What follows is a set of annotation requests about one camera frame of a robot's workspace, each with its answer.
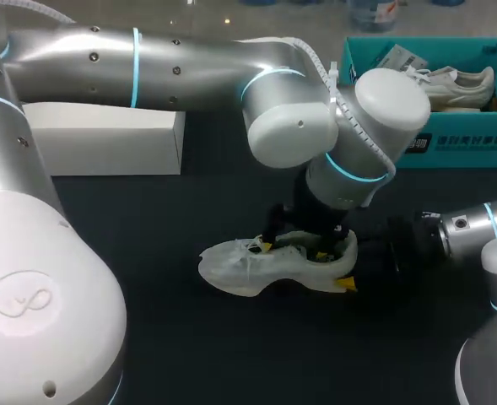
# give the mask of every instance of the shoelace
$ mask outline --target shoelace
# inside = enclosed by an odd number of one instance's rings
[[[233,255],[231,255],[231,258],[228,260],[228,263],[235,264],[237,262],[240,262],[242,259],[246,259],[246,276],[248,277],[248,283],[250,283],[250,270],[251,270],[252,261],[268,260],[273,258],[273,256],[265,254],[257,254],[250,251],[252,247],[258,247],[259,249],[261,249],[261,253],[265,252],[264,245],[260,235],[256,236],[247,244],[243,240],[236,240],[235,242],[236,242],[236,247],[233,252]]]
[[[406,76],[409,78],[412,78],[417,82],[417,84],[420,84],[420,82],[425,81],[426,83],[430,83],[431,80],[427,76],[428,73],[431,73],[432,71],[429,69],[415,69],[412,66],[408,66],[408,70],[406,70],[404,73]]]

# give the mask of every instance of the white box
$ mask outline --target white box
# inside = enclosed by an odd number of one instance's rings
[[[52,176],[181,173],[184,112],[72,103],[24,111]]]

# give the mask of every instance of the blue led ring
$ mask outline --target blue led ring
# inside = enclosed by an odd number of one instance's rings
[[[358,177],[356,175],[352,175],[351,173],[348,173],[346,170],[344,170],[340,166],[338,166],[337,163],[334,160],[332,160],[332,158],[329,154],[325,154],[325,156],[327,156],[327,160],[329,161],[329,163],[331,164],[331,166],[334,169],[336,169],[338,172],[340,172],[341,174],[343,174],[344,176],[348,177],[351,180],[360,181],[363,183],[376,183],[377,181],[383,180],[385,177],[388,176],[387,174],[385,174],[385,175],[383,175],[381,177],[377,177],[375,179],[370,179],[370,178],[366,178],[366,177]]]
[[[297,74],[299,76],[302,76],[303,78],[305,77],[305,75],[297,70],[293,70],[293,69],[288,69],[286,67],[283,67],[283,68],[280,68],[280,69],[265,69],[265,70],[262,70],[260,73],[258,73],[256,76],[254,76],[254,78],[252,80],[250,80],[248,82],[248,84],[245,86],[244,90],[242,90],[242,93],[240,93],[240,102],[242,102],[242,99],[244,98],[245,96],[245,93],[246,91],[248,90],[248,88],[258,79],[264,77],[264,76],[268,76],[269,74],[274,74],[274,73],[290,73],[290,74]]]
[[[8,51],[10,50],[10,42],[7,42],[6,43],[6,47],[4,48],[4,50],[1,52],[1,59],[4,59],[7,55],[8,55]]]
[[[8,100],[5,100],[5,99],[0,97],[0,103],[3,103],[5,105],[8,105],[8,106],[14,108],[19,114],[21,114],[23,116],[25,115],[25,113],[19,107],[17,107],[14,103],[12,103]]]
[[[495,222],[494,213],[492,212],[492,208],[490,207],[490,203],[485,202],[484,207],[486,208],[486,212],[488,213],[488,218],[490,219],[490,222],[492,223],[492,228],[494,228],[495,238],[497,239],[497,223]]]
[[[132,102],[130,107],[135,108],[138,103],[139,86],[139,30],[133,29],[133,78],[132,78]]]

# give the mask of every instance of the robotic arm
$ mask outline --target robotic arm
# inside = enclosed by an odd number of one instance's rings
[[[286,222],[343,237],[347,212],[392,179],[393,162],[429,118],[414,81],[375,69],[337,89],[336,74],[300,40],[0,27],[0,404],[114,404],[126,331],[120,287],[64,218],[19,98],[176,111],[238,105],[257,160],[308,162],[294,206],[273,215],[270,240]]]

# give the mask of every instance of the shoe sole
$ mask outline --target shoe sole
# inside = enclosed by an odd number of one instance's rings
[[[277,278],[276,280],[273,280],[271,283],[267,283],[265,285],[261,286],[253,286],[253,287],[234,287],[230,285],[223,285],[220,284],[220,282],[217,282],[216,280],[212,280],[211,278],[206,278],[205,276],[202,275],[200,271],[199,275],[202,277],[203,280],[205,280],[207,283],[211,284],[213,287],[216,289],[219,289],[221,291],[224,291],[225,293],[232,294],[232,295],[239,295],[241,297],[255,297],[259,295],[266,287],[271,285],[272,283],[276,283],[279,280],[293,280],[299,284],[304,285],[308,289],[312,289],[314,291],[321,291],[323,293],[330,293],[330,294],[342,294],[346,292],[346,289],[344,287],[337,286],[335,284],[335,279],[330,279],[330,280],[319,280],[319,279],[314,279],[314,278]]]

